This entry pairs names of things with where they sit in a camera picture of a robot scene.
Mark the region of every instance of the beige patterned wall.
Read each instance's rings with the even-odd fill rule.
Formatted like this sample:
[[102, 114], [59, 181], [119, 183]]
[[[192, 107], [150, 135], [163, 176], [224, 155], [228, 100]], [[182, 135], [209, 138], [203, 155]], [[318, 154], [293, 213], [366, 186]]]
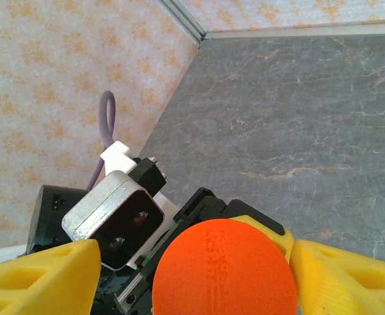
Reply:
[[181, 0], [207, 32], [385, 22], [385, 0]]
[[86, 186], [102, 91], [139, 152], [196, 50], [154, 0], [0, 0], [0, 247], [26, 242], [42, 184]]

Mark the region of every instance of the orange foam ball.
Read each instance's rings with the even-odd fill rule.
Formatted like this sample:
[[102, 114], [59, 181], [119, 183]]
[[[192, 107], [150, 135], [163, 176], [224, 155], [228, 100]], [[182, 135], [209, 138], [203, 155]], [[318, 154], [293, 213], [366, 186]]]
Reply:
[[297, 294], [284, 256], [261, 231], [230, 219], [181, 233], [153, 281], [155, 315], [295, 315]]

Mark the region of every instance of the purple cable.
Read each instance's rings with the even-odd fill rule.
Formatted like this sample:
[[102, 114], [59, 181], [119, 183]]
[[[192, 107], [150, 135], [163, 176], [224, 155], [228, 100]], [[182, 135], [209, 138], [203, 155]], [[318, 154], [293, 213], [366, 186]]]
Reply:
[[[109, 123], [108, 123], [108, 101], [109, 101]], [[103, 151], [109, 148], [115, 141], [112, 138], [113, 128], [115, 127], [116, 103], [115, 96], [111, 91], [104, 91], [99, 102], [99, 131], [102, 137], [104, 148]], [[92, 190], [94, 184], [98, 180], [99, 174], [105, 164], [103, 159], [100, 159], [96, 169], [93, 172], [92, 178], [87, 184], [86, 189]]]

